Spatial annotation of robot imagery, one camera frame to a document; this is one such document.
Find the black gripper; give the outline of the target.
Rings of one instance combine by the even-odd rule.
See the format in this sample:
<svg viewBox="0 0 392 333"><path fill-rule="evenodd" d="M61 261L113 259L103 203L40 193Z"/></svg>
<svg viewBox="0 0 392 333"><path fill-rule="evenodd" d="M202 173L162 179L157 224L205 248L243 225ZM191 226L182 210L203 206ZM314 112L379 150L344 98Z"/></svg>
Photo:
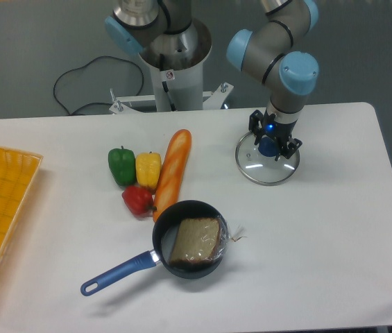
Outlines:
<svg viewBox="0 0 392 333"><path fill-rule="evenodd" d="M278 119L275 113L255 110L248 120L248 130L254 135L254 145L261 142L261 149L277 149L275 161L281 157L289 160L302 146L299 139L293 138L292 132L296 125L296 120L287 123L287 120Z"/></svg>

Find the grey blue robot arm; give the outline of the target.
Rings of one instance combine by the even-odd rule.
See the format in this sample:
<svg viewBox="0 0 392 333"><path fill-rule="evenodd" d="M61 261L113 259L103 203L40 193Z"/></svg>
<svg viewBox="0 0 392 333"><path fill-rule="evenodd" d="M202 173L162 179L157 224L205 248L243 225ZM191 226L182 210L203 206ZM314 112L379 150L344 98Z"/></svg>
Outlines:
<svg viewBox="0 0 392 333"><path fill-rule="evenodd" d="M259 152L290 158L301 146L293 127L319 73L316 59L293 46L317 23L318 7L314 1L263 1L262 7L267 23L257 32L238 31L226 57L271 91L265 113L252 114L248 125ZM149 66L159 111L201 108L212 39L193 17L190 1L118 1L105 29L122 51Z"/></svg>

